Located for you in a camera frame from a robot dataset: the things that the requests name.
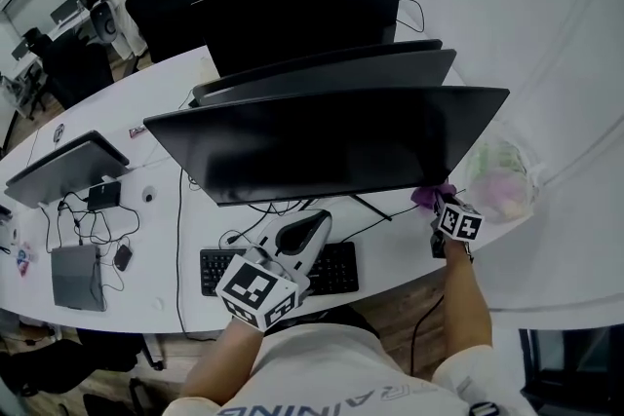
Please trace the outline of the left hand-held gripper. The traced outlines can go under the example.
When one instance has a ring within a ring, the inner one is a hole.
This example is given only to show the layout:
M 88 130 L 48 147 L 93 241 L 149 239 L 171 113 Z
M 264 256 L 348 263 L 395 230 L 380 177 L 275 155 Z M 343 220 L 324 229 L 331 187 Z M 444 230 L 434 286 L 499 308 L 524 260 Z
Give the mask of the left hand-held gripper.
M 324 209 L 302 210 L 270 222 L 243 255 L 235 255 L 215 293 L 233 318 L 266 332 L 306 297 L 306 276 L 332 231 Z M 286 255 L 289 262 L 272 255 Z

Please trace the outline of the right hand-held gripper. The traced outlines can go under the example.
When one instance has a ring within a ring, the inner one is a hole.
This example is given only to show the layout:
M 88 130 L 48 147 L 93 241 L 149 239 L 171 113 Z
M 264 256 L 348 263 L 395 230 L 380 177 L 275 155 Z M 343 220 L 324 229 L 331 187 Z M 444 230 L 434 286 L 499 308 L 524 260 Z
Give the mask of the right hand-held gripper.
M 434 258 L 446 257 L 446 242 L 461 242 L 465 252 L 472 257 L 470 244 L 478 238 L 484 217 L 471 206 L 465 204 L 443 204 L 431 223 L 430 247 Z

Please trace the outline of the purple cloth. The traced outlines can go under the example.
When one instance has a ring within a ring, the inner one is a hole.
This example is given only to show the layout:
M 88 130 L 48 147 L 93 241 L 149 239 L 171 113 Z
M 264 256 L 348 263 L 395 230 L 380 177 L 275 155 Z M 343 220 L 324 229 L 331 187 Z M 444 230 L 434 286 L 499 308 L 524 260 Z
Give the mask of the purple cloth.
M 437 186 L 418 187 L 412 192 L 410 199 L 421 208 L 436 211 L 442 208 L 456 194 L 456 187 L 445 182 Z

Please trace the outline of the person's left forearm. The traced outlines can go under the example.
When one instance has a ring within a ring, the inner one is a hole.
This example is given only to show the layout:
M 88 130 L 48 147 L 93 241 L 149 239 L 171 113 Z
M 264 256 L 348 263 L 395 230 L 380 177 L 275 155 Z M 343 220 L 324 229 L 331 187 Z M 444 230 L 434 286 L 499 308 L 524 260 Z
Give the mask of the person's left forearm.
M 250 378 L 263 338 L 263 332 L 234 318 L 190 370 L 180 396 L 218 405 L 234 398 Z

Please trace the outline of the person's right forearm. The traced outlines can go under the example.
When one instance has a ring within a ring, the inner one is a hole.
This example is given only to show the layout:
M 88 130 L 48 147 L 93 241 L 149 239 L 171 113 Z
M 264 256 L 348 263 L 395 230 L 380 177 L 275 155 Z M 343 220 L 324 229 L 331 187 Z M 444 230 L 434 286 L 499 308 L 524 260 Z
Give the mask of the person's right forearm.
M 444 332 L 447 357 L 492 346 L 491 317 L 463 242 L 445 240 Z

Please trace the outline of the grey monitor on left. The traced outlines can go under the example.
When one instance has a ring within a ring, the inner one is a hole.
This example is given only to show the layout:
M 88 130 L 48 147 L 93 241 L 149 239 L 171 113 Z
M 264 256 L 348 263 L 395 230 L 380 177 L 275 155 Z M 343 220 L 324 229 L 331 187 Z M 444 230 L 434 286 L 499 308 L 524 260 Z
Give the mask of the grey monitor on left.
M 129 172 L 94 144 L 53 160 L 12 185 L 5 194 L 29 208 L 50 204 L 69 192 L 77 193 L 101 184 L 105 177 L 116 179 Z

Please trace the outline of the black keyboard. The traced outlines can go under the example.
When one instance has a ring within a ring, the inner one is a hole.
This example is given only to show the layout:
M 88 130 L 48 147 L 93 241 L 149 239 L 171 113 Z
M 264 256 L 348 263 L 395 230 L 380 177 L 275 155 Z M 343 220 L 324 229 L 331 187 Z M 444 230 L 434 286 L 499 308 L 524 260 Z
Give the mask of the black keyboard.
M 241 248 L 200 250 L 201 292 L 215 297 L 216 286 L 235 255 L 243 256 Z M 344 294 L 359 290 L 355 245 L 352 242 L 326 244 L 307 274 L 313 296 Z

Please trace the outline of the clear plastic bag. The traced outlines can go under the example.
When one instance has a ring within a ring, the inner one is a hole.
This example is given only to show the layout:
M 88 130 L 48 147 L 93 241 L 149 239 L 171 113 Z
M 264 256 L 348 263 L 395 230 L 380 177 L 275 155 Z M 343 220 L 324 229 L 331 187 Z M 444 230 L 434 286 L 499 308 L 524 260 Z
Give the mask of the clear plastic bag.
M 466 163 L 468 203 L 490 223 L 529 216 L 540 191 L 544 164 L 510 136 L 491 134 L 472 148 Z

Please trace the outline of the person's black shorts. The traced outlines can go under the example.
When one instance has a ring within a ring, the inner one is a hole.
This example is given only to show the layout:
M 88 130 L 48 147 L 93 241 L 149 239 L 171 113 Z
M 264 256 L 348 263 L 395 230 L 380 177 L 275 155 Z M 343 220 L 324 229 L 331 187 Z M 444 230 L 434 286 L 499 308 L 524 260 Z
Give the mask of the person's black shorts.
M 377 339 L 380 338 L 377 330 L 367 321 L 367 319 L 349 305 L 327 309 L 325 311 L 301 316 L 292 320 L 292 326 L 321 323 L 352 326 L 371 333 Z

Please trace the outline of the person's white t-shirt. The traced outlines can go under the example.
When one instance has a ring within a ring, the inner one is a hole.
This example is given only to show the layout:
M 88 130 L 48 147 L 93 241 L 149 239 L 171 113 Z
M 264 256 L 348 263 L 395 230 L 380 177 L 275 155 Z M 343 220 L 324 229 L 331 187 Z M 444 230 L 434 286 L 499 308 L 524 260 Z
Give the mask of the person's white t-shirt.
M 181 397 L 163 416 L 536 415 L 490 346 L 449 357 L 426 381 L 404 373 L 365 330 L 305 324 L 263 341 L 234 398 Z

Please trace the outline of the black and red mouse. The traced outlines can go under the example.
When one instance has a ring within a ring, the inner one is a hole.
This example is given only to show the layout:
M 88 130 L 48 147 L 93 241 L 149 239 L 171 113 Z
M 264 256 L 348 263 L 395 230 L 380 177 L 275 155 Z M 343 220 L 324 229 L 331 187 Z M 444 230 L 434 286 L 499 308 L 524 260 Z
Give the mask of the black and red mouse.
M 120 245 L 113 257 L 113 266 L 119 272 L 125 272 L 133 257 L 132 250 L 127 245 Z

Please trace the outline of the dark glass window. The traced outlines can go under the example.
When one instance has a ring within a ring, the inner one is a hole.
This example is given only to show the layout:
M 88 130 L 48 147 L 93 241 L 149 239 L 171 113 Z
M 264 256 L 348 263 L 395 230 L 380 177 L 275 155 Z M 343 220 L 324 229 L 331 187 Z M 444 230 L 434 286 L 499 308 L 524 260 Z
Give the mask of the dark glass window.
M 624 416 L 624 323 L 522 329 L 523 396 L 550 416 Z

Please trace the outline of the grey laptop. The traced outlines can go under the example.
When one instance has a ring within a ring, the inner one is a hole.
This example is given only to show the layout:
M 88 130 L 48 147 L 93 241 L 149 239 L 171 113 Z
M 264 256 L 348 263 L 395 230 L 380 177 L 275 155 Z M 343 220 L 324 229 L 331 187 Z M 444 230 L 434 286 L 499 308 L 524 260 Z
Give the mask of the grey laptop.
M 51 271 L 56 306 L 90 312 L 105 310 L 98 246 L 54 248 Z

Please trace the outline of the black office chair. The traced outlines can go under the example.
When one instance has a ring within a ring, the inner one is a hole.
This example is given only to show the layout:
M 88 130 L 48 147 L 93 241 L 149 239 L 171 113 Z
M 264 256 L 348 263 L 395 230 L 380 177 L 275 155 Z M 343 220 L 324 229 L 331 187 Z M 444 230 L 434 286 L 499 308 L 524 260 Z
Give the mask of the black office chair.
M 161 62 L 204 45 L 191 5 L 199 0 L 126 0 L 126 9 L 147 44 L 151 61 Z
M 21 44 L 26 53 L 17 62 L 11 77 L 19 84 L 18 105 L 29 105 L 28 113 L 22 114 L 29 121 L 34 120 L 37 107 L 46 110 L 43 95 L 48 90 L 48 76 L 43 69 L 43 55 L 51 43 L 50 36 L 38 28 L 31 28 L 22 36 Z
M 165 369 L 152 357 L 140 333 L 79 329 L 78 339 L 59 339 L 28 352 L 0 351 L 0 381 L 14 394 L 33 397 L 39 393 L 65 394 L 97 370 L 129 372 L 143 354 L 149 366 Z
M 42 56 L 51 94 L 64 110 L 114 83 L 106 48 L 65 32 L 48 44 Z

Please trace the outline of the pink packet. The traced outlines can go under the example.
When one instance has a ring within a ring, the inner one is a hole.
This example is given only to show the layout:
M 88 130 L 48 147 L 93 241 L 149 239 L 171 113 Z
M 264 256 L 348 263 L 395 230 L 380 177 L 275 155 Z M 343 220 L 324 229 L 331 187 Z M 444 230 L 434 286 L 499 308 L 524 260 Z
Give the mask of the pink packet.
M 38 258 L 39 256 L 35 253 L 25 251 L 24 249 L 19 249 L 16 256 L 19 274 L 24 277 L 26 275 L 29 265 L 32 263 L 36 263 L 38 261 Z

